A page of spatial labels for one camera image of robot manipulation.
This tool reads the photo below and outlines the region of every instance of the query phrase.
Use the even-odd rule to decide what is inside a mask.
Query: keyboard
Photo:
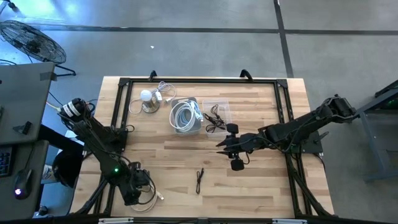
[[[0,147],[0,178],[8,177],[12,171],[12,146]]]

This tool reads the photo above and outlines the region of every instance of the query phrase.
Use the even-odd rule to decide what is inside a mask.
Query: black fan
[[[65,51],[41,31],[21,22],[8,20],[0,22],[0,34],[28,57],[41,62],[54,62],[56,67],[72,72],[57,76],[76,75],[75,71],[59,65],[67,60]]]

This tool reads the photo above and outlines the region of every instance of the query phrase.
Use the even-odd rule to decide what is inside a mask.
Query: wooden table
[[[99,93],[95,118],[109,126],[120,77],[104,77]],[[304,81],[288,79],[294,116],[310,111]],[[135,83],[132,99],[142,90],[152,90],[157,83]],[[257,128],[278,123],[275,94],[266,84],[205,84],[176,83],[177,98],[194,96],[199,102],[210,98],[227,98],[234,123],[240,133],[256,133]],[[124,90],[122,102],[126,95]],[[136,110],[140,103],[133,103]],[[120,125],[121,112],[118,117]],[[129,133],[124,155],[140,161],[165,197],[158,200],[148,213],[135,213],[124,206],[116,188],[112,216],[120,217],[234,217],[234,218],[291,218],[294,216],[284,156],[269,149],[256,151],[250,164],[242,171],[231,170],[226,156],[216,154],[215,145],[221,139],[209,139],[204,128],[196,136],[179,137],[169,124],[170,105],[163,105],[154,114],[129,114],[127,124],[136,130]],[[303,155],[309,189],[333,213],[328,184],[321,162],[313,155]],[[195,193],[196,172],[205,168],[201,193]],[[95,157],[83,162],[71,212],[77,211],[90,197],[100,179],[100,168]],[[298,190],[300,208],[304,210],[302,194]]]

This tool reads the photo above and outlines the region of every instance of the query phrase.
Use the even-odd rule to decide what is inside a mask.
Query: plastic box
[[[182,101],[188,101],[188,100],[192,100],[192,101],[197,102],[197,99],[195,97],[187,97],[187,98],[182,98],[182,99],[176,99],[176,100],[172,100],[172,108],[174,108],[174,106],[177,103],[182,102]],[[178,110],[178,107],[173,110],[172,122],[174,122],[174,113]],[[191,114],[190,114],[189,111],[185,112],[185,117],[186,118],[190,118],[191,117]],[[195,123],[193,124],[192,128],[189,131],[181,132],[178,129],[174,129],[174,131],[179,136],[191,136],[191,135],[194,135],[194,134],[199,134],[200,133],[200,129],[201,129],[201,121],[199,119],[195,118]]]
[[[203,100],[202,105],[202,113],[206,113],[208,116],[211,117],[215,117],[215,115],[211,113],[211,108],[214,107],[214,105],[218,105],[217,114],[220,116],[220,118],[224,121],[225,124],[232,123],[231,112],[229,111],[229,103],[227,98]],[[211,122],[205,119],[205,127],[207,127],[209,124],[211,124]],[[220,128],[216,128],[213,133],[208,133],[206,130],[205,132],[209,138],[225,138],[225,136],[229,135],[229,132],[227,132],[226,129],[222,130]]]

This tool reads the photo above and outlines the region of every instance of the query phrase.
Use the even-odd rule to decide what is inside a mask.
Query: gray floor
[[[225,27],[276,29],[272,0],[15,0],[0,21],[118,27]],[[397,1],[280,0],[287,29],[398,30]],[[236,76],[243,68],[254,77],[286,77],[279,34],[210,34],[46,31],[67,53],[66,67],[77,77],[59,78],[52,93],[62,102],[98,96],[105,75]],[[397,79],[398,36],[288,35],[294,77],[304,78],[314,109],[339,93],[359,107],[375,91]],[[6,42],[0,58],[29,63]],[[65,133],[46,108],[43,123]],[[326,175],[337,215],[397,222],[398,179],[365,184],[376,169],[359,121],[330,124],[323,140]],[[50,150],[51,162],[56,150]],[[72,192],[46,186],[42,203],[52,215],[65,214]]]

